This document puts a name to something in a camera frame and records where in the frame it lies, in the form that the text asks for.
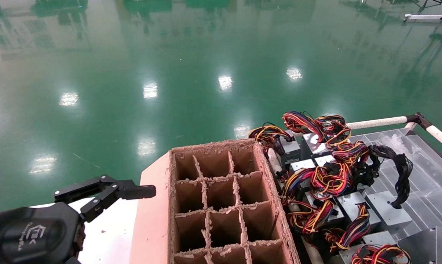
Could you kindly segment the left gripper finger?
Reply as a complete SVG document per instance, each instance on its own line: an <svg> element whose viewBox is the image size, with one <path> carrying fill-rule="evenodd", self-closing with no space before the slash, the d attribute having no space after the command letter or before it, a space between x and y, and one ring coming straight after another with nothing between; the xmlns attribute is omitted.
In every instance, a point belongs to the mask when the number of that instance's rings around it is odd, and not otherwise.
<svg viewBox="0 0 442 264"><path fill-rule="evenodd" d="M138 186L130 179L116 180L101 175L55 191L54 201L70 204L91 197L90 202L80 209L82 220L90 223L119 199L145 199L156 194L157 189L152 184Z"/></svg>

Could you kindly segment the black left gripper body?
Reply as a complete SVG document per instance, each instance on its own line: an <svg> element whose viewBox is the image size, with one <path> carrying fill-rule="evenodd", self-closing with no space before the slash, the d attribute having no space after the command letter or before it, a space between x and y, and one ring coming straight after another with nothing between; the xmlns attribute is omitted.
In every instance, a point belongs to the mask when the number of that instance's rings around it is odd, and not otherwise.
<svg viewBox="0 0 442 264"><path fill-rule="evenodd" d="M80 214L63 202L0 212L0 264L78 263L84 230Z"/></svg>

